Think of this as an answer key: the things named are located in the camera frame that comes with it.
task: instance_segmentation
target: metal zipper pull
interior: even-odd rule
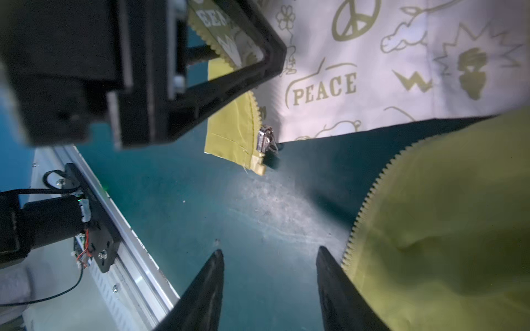
[[[273,153],[278,153],[278,146],[276,145],[276,140],[274,139],[274,131],[269,126],[261,127],[258,132],[258,144],[256,149],[260,153],[266,153],[268,150]]]

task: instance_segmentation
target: green table surface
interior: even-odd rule
[[[203,81],[206,66],[189,77]],[[318,247],[341,259],[366,193],[396,153],[474,121],[288,142],[263,177],[204,154],[205,122],[172,144],[125,151],[100,124],[78,148],[179,294],[223,250],[220,330],[322,330]]]

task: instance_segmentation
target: yellow zipper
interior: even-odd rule
[[[354,270],[356,269],[356,264],[358,263],[360,258],[358,254],[363,251],[362,248],[370,230],[371,224],[369,220],[371,219],[371,213],[373,212],[371,205],[374,203],[374,199],[377,198],[377,191],[387,185],[386,178],[394,174],[395,163],[404,155],[407,155],[413,150],[416,150],[425,142],[430,141],[436,137],[439,137],[439,135],[421,139],[413,143],[412,145],[405,147],[405,149],[397,153],[390,160],[390,162],[386,164],[385,168],[381,171],[375,182],[372,184],[372,187],[366,195],[361,209],[359,210],[359,213],[355,218],[355,223],[352,227],[350,238],[348,239],[348,243],[346,244],[346,249],[344,250],[344,255],[342,257],[341,267],[346,273],[346,275],[348,274],[347,269],[349,267],[352,267]]]
[[[208,45],[217,55],[219,55],[220,58],[222,58],[226,63],[228,63],[234,71],[241,69],[234,63],[234,61],[230,58],[230,56],[226,53],[223,47],[212,35],[212,32],[205,26],[204,22],[197,15],[197,12],[199,10],[203,10],[200,8],[205,7],[210,8],[209,10],[207,10],[210,13],[214,11],[214,15],[219,15],[222,13],[222,11],[217,7],[217,5],[211,2],[211,0],[204,0],[201,2],[201,4],[198,4],[193,0],[188,0],[188,5],[190,7],[188,14],[188,25],[191,27],[191,29],[205,42],[206,45]],[[262,118],[259,112],[258,102],[254,96],[254,92],[248,91],[247,93],[250,97],[250,109],[252,112],[252,143],[254,146],[250,161],[250,169],[259,175],[263,175],[265,173],[266,168],[263,164],[263,157],[265,156],[265,154],[258,152],[255,148],[258,144],[258,132],[260,131],[263,125]]]

